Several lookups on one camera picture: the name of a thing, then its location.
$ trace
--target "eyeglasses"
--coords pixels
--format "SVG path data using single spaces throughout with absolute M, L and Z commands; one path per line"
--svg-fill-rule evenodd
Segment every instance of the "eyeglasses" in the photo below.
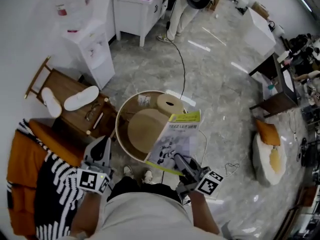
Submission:
M 101 104 L 99 103 L 99 101 L 95 101 L 92 106 L 91 109 L 88 111 L 88 113 L 85 114 L 85 120 L 90 121 L 92 119 L 92 117 L 94 116 L 94 112 L 97 110 L 97 108 L 100 106 Z

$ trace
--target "round wooden tray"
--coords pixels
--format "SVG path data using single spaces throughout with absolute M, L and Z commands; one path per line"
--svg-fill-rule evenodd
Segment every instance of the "round wooden tray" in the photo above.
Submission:
M 128 137 L 128 124 L 130 119 L 137 112 L 144 109 L 156 109 L 157 98 L 161 94 L 164 94 L 164 92 L 158 90 L 147 90 L 133 95 L 123 103 L 115 119 L 115 133 L 120 146 L 130 157 L 140 162 L 144 162 L 148 154 L 139 151 L 131 144 Z M 139 103 L 139 95 L 150 97 L 149 103 Z M 121 124 L 119 124 L 120 117 L 124 119 L 124 122 Z

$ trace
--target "paper towel roll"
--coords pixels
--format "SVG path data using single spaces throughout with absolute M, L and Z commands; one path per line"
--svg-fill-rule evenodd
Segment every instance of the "paper towel roll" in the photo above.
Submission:
M 169 118 L 157 109 L 147 108 L 136 113 L 128 124 L 131 144 L 143 153 L 149 153 Z
M 170 117 L 172 114 L 183 114 L 184 104 L 180 99 L 170 94 L 161 94 L 156 100 L 158 110 Z

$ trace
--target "white slipper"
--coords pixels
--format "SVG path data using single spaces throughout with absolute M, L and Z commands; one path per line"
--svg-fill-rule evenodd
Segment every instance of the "white slipper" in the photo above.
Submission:
M 64 102 L 64 108 L 67 111 L 78 110 L 81 107 L 93 102 L 99 96 L 99 89 L 96 86 L 90 86 L 81 92 L 67 98 Z
M 41 91 L 41 96 L 43 99 L 44 105 L 49 110 L 50 115 L 53 118 L 58 118 L 62 113 L 62 107 L 60 105 L 60 102 L 56 99 L 51 89 L 48 87 L 44 87 Z

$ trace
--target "white pants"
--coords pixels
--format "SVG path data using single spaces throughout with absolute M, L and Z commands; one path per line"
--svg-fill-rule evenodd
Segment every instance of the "white pants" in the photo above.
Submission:
M 176 0 L 170 19 L 170 28 L 166 33 L 167 38 L 174 40 L 176 33 L 181 33 L 198 11 L 188 5 L 187 0 Z

